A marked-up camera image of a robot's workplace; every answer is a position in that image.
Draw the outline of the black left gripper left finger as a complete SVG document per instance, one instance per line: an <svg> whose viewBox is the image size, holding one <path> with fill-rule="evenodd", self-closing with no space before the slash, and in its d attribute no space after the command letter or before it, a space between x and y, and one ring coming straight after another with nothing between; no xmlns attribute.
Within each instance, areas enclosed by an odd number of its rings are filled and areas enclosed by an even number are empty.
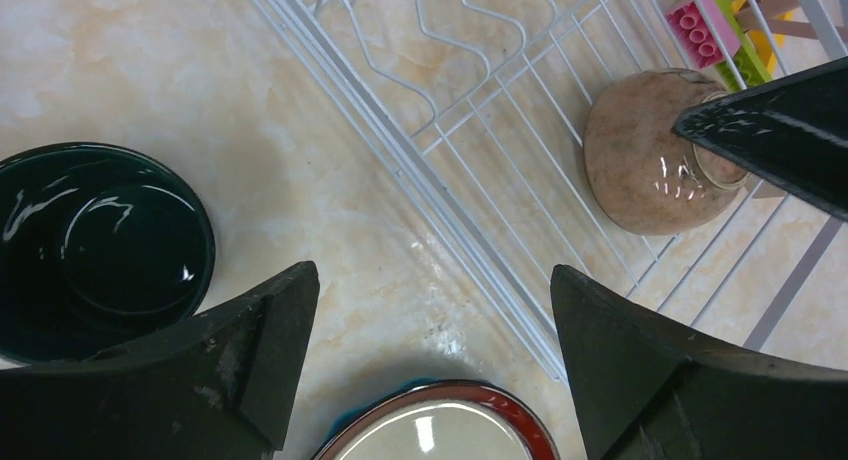
<svg viewBox="0 0 848 460"><path fill-rule="evenodd" d="M302 261L81 361L1 374L5 459L269 459L285 445L319 273Z"/></svg>

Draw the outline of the brown speckled ceramic bowl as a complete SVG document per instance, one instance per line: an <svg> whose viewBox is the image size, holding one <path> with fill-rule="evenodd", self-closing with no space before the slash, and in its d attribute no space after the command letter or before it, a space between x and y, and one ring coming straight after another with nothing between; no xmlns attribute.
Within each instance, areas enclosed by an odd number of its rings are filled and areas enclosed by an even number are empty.
<svg viewBox="0 0 848 460"><path fill-rule="evenodd" d="M647 70L594 101L583 139L585 171L603 212L638 235L673 235L724 212L749 172L674 133L686 109L727 95L694 70Z"/></svg>

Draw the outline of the red-rimmed cream round plate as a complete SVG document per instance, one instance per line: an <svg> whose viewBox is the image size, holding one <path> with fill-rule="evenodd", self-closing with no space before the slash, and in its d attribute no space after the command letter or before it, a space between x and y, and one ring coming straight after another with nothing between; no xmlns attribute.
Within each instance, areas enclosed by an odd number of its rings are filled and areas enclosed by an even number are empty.
<svg viewBox="0 0 848 460"><path fill-rule="evenodd" d="M469 379L410 382L337 420L314 459L558 459L511 392Z"/></svg>

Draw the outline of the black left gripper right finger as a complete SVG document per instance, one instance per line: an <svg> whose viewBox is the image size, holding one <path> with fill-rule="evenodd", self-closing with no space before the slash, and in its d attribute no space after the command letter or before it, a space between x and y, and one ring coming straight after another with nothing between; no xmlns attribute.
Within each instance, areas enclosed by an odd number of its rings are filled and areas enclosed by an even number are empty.
<svg viewBox="0 0 848 460"><path fill-rule="evenodd" d="M551 302L591 459L843 459L847 374L748 350L556 266Z"/></svg>

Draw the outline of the dark green ceramic mug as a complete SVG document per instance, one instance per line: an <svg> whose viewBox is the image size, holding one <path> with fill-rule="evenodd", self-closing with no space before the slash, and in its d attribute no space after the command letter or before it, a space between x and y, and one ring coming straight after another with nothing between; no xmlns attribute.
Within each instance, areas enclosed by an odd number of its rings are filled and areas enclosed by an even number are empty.
<svg viewBox="0 0 848 460"><path fill-rule="evenodd" d="M175 324L215 262L201 199L145 154L70 142L1 163L4 359L84 359Z"/></svg>

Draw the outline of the pink green toy brick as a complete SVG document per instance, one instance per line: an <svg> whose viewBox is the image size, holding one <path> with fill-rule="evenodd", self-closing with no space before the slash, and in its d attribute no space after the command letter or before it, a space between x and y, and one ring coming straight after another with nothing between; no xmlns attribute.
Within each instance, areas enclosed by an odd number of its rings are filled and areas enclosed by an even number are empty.
<svg viewBox="0 0 848 460"><path fill-rule="evenodd" d="M729 90L772 80L753 41L736 21L731 0L678 0L665 20L697 69L714 69Z"/></svg>

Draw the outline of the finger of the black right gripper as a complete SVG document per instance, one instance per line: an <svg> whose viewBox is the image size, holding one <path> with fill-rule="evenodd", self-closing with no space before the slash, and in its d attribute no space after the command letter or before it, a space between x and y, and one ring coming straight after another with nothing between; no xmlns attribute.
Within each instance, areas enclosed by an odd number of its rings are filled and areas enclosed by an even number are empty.
<svg viewBox="0 0 848 460"><path fill-rule="evenodd" d="M847 219L847 60L686 109L674 132Z"/></svg>

